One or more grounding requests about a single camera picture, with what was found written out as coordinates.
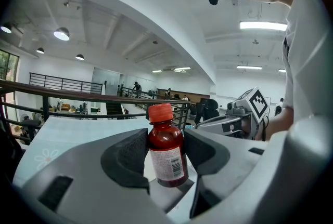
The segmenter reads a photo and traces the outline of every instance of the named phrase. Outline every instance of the wooden handrail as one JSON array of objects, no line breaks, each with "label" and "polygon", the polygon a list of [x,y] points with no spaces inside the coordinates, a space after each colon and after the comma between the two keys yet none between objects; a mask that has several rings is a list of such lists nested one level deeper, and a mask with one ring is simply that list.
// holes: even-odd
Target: wooden handrail
[{"label": "wooden handrail", "polygon": [[[165,99],[145,99],[145,98],[126,98],[118,96],[108,96],[108,95],[99,95],[99,94],[89,94],[89,93],[80,93],[74,91],[65,91],[65,90],[54,90],[45,87],[40,87],[36,85],[28,85],[22,83],[16,83],[6,80],[0,80],[0,87],[2,89],[2,94],[10,93],[12,91],[19,91],[23,93],[72,99],[79,101],[93,101],[93,102],[107,102],[107,103],[125,103],[125,104],[152,104],[152,103],[174,103],[175,100],[165,100]],[[190,101],[177,100],[177,104],[190,104]]]}]

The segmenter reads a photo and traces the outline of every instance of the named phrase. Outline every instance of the white ceiling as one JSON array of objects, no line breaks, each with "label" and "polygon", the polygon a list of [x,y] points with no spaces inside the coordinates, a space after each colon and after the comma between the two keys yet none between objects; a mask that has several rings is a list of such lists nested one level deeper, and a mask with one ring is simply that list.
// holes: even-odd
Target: white ceiling
[{"label": "white ceiling", "polygon": [[[281,31],[241,31],[240,21],[261,20],[286,23],[288,7],[255,1],[184,0],[197,18],[211,48],[217,69],[235,69],[239,64],[261,65],[267,72],[283,68]],[[170,45],[124,15],[85,0],[13,0],[6,18],[36,34],[36,40],[64,49],[53,36],[58,27],[70,31],[66,44],[85,45],[117,53],[150,70],[188,66]]]}]

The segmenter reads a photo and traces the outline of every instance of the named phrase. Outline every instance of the medicine bottle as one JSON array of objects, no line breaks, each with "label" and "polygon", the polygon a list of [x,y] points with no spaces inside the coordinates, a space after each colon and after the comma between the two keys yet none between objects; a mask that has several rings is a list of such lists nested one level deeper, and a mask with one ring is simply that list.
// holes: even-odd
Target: medicine bottle
[{"label": "medicine bottle", "polygon": [[184,138],[172,125],[171,105],[158,104],[148,108],[153,129],[148,135],[148,148],[155,175],[164,187],[177,187],[188,179]]}]

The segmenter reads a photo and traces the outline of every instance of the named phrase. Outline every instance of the desk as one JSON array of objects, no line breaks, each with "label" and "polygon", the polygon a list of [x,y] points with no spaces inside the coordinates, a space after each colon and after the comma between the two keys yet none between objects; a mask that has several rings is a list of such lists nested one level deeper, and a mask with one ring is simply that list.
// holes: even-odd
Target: desk
[{"label": "desk", "polygon": [[[152,125],[145,118],[117,121],[90,121],[49,117],[25,151],[15,172],[13,184],[17,187],[22,187],[37,171],[62,153],[79,144],[140,128],[148,128],[149,132],[152,129]],[[188,158],[187,164],[189,178],[195,183],[197,174]],[[150,182],[156,178],[149,153],[145,159],[144,176]],[[193,184],[178,204],[168,212],[167,215],[175,223],[189,221],[189,211],[194,199],[195,188],[196,184]]]}]

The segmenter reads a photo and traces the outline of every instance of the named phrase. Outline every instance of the bottle label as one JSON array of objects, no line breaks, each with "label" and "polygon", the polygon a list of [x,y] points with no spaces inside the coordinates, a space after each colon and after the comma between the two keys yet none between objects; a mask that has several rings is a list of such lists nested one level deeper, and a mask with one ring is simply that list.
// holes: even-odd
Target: bottle label
[{"label": "bottle label", "polygon": [[184,176],[180,147],[167,150],[149,149],[155,175],[161,180],[178,180]]}]

